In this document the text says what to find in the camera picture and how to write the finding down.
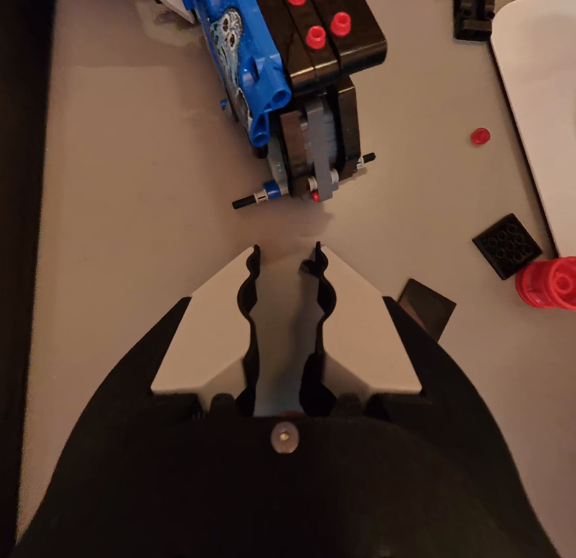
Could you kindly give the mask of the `red wheel hub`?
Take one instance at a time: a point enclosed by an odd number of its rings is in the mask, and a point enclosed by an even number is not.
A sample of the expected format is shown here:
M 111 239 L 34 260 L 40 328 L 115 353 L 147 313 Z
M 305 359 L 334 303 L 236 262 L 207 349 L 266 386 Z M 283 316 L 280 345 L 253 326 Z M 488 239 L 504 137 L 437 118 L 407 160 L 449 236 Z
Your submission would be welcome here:
M 532 308 L 575 311 L 575 257 L 531 262 L 516 274 L 514 283 Z

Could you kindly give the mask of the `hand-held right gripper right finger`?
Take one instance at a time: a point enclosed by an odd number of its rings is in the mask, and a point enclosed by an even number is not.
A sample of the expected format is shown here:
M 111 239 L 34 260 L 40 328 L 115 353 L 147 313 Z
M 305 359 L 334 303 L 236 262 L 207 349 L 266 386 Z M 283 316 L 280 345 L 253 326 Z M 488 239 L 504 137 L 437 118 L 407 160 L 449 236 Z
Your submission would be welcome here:
M 317 279 L 321 309 L 299 389 L 303 411 L 329 416 L 348 396 L 363 410 L 376 395 L 419 395 L 421 382 L 380 291 L 320 242 L 301 269 Z

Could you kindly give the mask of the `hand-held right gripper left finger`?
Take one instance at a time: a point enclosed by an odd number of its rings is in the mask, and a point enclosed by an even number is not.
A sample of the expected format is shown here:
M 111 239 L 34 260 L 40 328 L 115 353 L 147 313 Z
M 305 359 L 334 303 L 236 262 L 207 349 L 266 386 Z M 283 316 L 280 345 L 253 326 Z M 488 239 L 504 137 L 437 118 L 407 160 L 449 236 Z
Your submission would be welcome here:
M 216 396 L 230 395 L 241 415 L 254 414 L 260 258 L 258 245 L 248 247 L 192 293 L 151 384 L 155 395 L 196 395 L 205 412 Z

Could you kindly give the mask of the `black pin connector piece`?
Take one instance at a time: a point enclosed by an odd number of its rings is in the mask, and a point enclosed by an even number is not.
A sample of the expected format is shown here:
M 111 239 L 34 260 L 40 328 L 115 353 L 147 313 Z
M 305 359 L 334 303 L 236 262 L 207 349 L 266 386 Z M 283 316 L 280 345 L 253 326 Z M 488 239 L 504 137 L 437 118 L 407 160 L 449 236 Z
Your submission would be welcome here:
M 453 0 L 453 37 L 485 43 L 492 34 L 495 0 Z

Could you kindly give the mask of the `black studded square plate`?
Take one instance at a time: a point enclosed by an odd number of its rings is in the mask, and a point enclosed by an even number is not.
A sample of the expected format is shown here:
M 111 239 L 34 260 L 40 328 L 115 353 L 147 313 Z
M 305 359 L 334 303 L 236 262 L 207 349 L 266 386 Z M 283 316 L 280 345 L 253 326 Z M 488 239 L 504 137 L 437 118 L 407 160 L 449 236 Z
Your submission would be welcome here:
M 543 254 L 524 225 L 512 213 L 472 238 L 472 243 L 506 281 Z

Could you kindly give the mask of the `grey desk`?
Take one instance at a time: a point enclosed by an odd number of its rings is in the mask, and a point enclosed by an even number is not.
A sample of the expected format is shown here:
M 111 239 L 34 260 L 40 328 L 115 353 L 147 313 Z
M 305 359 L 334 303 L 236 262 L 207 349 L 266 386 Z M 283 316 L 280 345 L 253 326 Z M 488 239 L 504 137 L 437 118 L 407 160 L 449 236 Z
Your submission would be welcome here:
M 383 295 L 413 278 L 457 304 L 440 343 L 575 557 L 575 313 L 524 304 L 472 244 L 513 213 L 553 250 L 491 53 L 453 40 L 452 0 L 367 2 L 388 55 L 352 79 L 377 159 L 325 204 L 234 211 L 269 171 L 221 111 L 201 32 L 154 0 L 57 0 L 18 537 L 112 367 L 254 244 L 256 413 L 298 410 L 321 316 L 299 265 L 320 241 Z M 491 140 L 474 146 L 479 127 Z

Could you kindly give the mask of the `white base board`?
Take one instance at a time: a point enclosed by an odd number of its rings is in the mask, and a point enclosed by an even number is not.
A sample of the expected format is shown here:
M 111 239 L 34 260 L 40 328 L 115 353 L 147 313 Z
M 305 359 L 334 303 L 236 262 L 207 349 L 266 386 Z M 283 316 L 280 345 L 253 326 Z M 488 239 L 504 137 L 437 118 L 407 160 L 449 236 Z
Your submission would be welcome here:
M 556 250 L 575 256 L 575 0 L 516 0 L 491 46 Z

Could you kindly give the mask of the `blue black brick toy truck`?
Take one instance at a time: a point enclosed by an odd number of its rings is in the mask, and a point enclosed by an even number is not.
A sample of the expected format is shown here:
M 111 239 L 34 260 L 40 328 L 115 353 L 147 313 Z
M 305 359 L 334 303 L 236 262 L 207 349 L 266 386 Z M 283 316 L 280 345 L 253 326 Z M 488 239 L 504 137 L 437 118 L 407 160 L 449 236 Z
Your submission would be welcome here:
M 225 92 L 223 110 L 271 179 L 235 210 L 283 196 L 331 199 L 376 156 L 363 154 L 351 76 L 387 42 L 366 0 L 182 0 Z

